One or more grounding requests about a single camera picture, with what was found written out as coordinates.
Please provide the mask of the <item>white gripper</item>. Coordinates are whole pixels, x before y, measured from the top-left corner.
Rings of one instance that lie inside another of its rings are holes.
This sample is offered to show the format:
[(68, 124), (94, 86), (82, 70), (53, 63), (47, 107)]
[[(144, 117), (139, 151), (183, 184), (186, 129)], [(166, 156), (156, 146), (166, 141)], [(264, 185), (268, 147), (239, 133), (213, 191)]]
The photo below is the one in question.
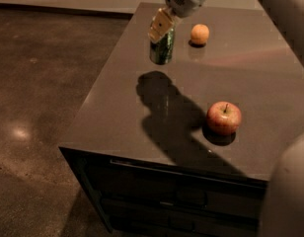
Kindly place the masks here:
[(165, 0), (167, 7), (159, 8), (152, 20), (148, 37), (153, 43), (159, 42), (172, 29), (175, 16), (185, 18), (202, 6), (204, 0)]

